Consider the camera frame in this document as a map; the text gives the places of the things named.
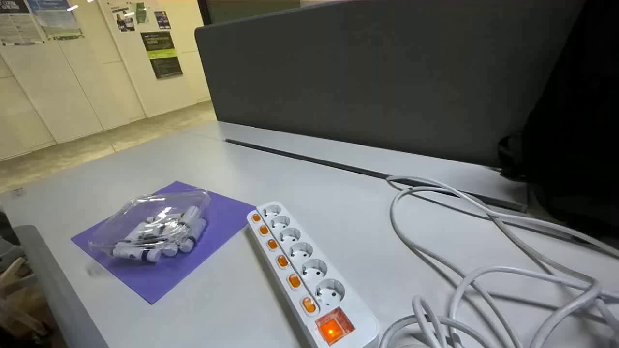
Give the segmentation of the white six-socket power strip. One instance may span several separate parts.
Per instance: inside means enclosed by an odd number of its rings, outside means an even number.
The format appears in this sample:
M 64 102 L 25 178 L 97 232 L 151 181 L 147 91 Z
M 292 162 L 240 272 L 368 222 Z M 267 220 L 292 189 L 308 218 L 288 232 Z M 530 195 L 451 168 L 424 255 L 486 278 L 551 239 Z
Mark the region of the white six-socket power strip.
M 257 205 L 246 220 L 312 348 L 379 346 L 374 311 L 283 203 Z

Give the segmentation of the white batteries in tray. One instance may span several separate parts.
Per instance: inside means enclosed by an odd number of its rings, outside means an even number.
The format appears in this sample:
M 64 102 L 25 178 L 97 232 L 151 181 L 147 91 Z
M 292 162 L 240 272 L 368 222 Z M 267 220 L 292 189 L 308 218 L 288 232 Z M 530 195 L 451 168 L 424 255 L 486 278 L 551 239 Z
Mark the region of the white batteries in tray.
M 205 232 L 201 208 L 190 205 L 174 212 L 170 207 L 139 222 L 126 237 L 110 247 L 116 259 L 159 263 L 163 257 L 192 253 Z

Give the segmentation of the clear plastic tray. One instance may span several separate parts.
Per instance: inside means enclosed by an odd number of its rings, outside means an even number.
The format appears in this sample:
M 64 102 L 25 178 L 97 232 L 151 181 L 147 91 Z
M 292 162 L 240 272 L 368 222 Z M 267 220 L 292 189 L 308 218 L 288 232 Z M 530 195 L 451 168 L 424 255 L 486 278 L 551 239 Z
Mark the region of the clear plastic tray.
M 138 263 L 192 253 L 207 230 L 209 203 L 203 189 L 141 195 L 107 218 L 87 245 Z

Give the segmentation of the grey desk partition panel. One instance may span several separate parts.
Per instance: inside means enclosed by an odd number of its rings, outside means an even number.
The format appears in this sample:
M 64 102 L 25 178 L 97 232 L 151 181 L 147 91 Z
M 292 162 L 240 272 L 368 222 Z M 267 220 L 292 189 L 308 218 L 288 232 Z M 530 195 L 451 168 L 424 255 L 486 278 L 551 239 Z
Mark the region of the grey desk partition panel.
M 194 31 L 221 120 L 493 164 L 584 0 L 352 0 Z

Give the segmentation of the black chair back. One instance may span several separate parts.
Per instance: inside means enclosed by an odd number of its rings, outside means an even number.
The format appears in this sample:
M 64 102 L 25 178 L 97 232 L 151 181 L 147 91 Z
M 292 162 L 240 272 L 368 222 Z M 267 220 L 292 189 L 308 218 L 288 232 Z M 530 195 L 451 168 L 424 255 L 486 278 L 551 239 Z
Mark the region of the black chair back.
M 557 220 L 619 236 L 619 0 L 586 0 L 526 123 L 497 145 Z

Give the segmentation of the dark poster on wall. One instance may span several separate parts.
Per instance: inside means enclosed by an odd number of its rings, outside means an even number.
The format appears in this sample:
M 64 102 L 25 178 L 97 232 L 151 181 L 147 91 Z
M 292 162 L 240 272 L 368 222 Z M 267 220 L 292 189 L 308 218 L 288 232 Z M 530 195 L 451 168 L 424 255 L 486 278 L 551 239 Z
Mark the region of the dark poster on wall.
M 157 79 L 182 75 L 180 58 L 168 31 L 143 33 L 141 40 Z

